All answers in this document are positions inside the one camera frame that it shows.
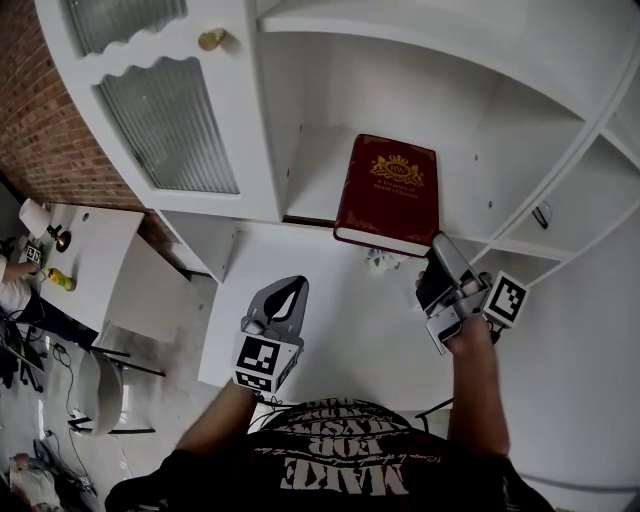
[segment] gold emblem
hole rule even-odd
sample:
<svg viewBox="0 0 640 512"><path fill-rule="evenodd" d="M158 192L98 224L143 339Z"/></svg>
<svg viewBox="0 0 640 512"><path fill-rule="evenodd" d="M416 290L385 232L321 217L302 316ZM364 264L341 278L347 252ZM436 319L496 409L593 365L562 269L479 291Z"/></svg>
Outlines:
<svg viewBox="0 0 640 512"><path fill-rule="evenodd" d="M376 176L391 179L404 183L406 185L414 185L423 187L423 173L418 171L417 165L409 165L409 160L402 158L400 155L390 155L389 160L379 156L377 162L371 162L373 168L369 171Z"/></svg>

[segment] white cabinet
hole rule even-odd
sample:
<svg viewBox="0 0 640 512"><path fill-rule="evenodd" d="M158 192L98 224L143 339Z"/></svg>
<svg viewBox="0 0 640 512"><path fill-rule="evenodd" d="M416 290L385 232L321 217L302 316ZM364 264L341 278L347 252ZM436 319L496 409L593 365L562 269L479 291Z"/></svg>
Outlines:
<svg viewBox="0 0 640 512"><path fill-rule="evenodd" d="M145 206L280 219L252 5L37 2L74 103Z"/></svg>
<svg viewBox="0 0 640 512"><path fill-rule="evenodd" d="M107 156L219 281L229 218L333 224L359 133L435 150L441 228L479 270L525 283L640 204L631 0L161 0L92 13L111 2L36 0ZM202 49L217 29L226 38ZM553 212L548 229L538 206Z"/></svg>

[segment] small bottle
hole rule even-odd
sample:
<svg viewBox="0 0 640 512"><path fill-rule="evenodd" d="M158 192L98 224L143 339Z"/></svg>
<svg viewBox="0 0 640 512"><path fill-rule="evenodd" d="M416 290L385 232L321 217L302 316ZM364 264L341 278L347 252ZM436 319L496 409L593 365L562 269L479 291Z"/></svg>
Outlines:
<svg viewBox="0 0 640 512"><path fill-rule="evenodd" d="M65 276L57 268L45 268L44 273L53 284L62 286L68 292L72 292L76 289L76 282L70 277Z"/></svg>

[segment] black t-shirt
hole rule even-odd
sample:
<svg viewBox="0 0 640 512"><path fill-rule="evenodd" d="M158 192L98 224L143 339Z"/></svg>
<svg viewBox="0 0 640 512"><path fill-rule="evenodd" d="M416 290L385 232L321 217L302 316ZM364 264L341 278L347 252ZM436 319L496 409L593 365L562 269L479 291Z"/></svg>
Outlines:
<svg viewBox="0 0 640 512"><path fill-rule="evenodd" d="M176 451L116 485L109 512L248 510L552 510L508 459L479 458L362 400L285 410L223 453Z"/></svg>

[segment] wall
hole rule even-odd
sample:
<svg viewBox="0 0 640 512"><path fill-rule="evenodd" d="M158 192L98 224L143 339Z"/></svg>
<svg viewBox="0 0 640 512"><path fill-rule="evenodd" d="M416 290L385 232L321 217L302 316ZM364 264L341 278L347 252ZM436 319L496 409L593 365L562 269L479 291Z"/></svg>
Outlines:
<svg viewBox="0 0 640 512"><path fill-rule="evenodd" d="M498 344L519 472L640 486L640 211L533 289Z"/></svg>
<svg viewBox="0 0 640 512"><path fill-rule="evenodd" d="M0 172L24 197L146 211L84 124L56 71L33 0L0 2ZM154 212L140 234L175 241Z"/></svg>

